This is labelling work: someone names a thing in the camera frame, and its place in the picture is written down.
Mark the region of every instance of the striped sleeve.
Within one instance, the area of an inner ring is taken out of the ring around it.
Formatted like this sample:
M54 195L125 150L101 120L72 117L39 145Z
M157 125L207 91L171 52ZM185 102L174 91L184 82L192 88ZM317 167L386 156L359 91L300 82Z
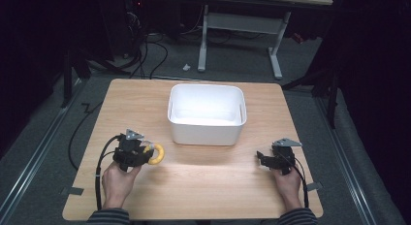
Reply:
M124 209L102 209L94 211L87 224L129 225L130 218L128 211Z
M278 219L278 225L312 225L317 224L317 217L311 209L301 208L293 209L281 215Z

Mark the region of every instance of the white plastic bin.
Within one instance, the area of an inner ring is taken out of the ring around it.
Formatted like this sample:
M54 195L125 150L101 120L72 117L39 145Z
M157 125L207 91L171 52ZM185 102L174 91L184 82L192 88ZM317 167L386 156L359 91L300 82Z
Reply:
M234 145L247 112L235 86L183 83L172 88L168 117L178 144Z

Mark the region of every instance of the wooden table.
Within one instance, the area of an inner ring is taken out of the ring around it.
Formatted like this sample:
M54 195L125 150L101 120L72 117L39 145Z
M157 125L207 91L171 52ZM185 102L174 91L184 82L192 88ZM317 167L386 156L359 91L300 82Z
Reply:
M167 109L171 89L178 83L234 85L243 91L247 122L235 145L173 142ZM69 196L63 211L65 219L86 220L96 209L94 175L98 158L106 142L124 134L127 128L145 134L166 151L159 165L144 165L137 176L124 205L131 219L275 218L284 212L274 178L256 157L257 150L272 155L273 141L285 137L299 140L278 84L113 80L73 184L84 191L81 196ZM118 142L114 141L107 151L116 146ZM312 182L302 148L293 150L305 169L307 183ZM111 161L111 156L106 157L102 170ZM316 191L309 192L309 202L315 215L321 216L323 209Z

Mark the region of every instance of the yellow object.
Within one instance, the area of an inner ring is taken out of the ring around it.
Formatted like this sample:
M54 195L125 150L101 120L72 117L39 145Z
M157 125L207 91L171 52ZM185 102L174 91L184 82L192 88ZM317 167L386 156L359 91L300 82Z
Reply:
M156 149L158 154L157 154L157 157L155 159L150 158L148 160L148 164L149 165L156 165L164 159L164 148L161 145L158 145L158 144L150 144L150 145L145 147L144 153L148 152L151 149Z

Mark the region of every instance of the tape piece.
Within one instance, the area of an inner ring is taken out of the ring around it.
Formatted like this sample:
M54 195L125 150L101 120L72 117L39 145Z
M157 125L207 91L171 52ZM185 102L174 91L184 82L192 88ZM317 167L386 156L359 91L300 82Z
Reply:
M310 184L307 184L307 191L312 191L312 190L320 190L324 188L323 184L321 182L312 182Z
M60 194L61 195L69 195L69 194L81 195L82 191L84 191L84 189L82 189L82 188L64 187L63 190L61 190Z

